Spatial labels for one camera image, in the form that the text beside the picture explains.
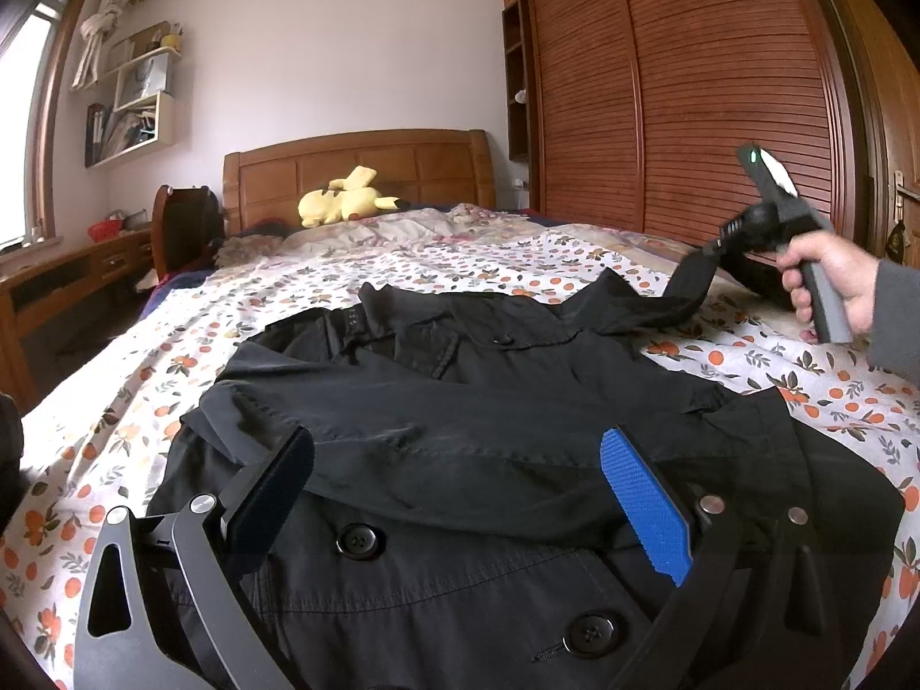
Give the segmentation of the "grey sleeve forearm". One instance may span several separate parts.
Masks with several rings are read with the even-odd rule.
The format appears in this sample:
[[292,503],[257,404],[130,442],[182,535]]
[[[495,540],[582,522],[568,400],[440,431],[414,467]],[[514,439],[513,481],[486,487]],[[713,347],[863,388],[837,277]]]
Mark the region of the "grey sleeve forearm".
[[920,382],[920,271],[883,260],[876,276],[869,360]]

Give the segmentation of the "person right hand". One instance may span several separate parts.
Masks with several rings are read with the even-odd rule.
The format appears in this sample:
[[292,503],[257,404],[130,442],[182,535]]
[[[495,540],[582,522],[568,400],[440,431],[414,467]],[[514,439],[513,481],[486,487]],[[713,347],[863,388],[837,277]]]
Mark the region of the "person right hand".
[[812,231],[793,237],[778,254],[777,266],[798,323],[812,324],[814,308],[812,296],[804,287],[803,262],[822,266],[831,287],[841,296],[853,334],[867,335],[872,330],[880,260],[836,233]]

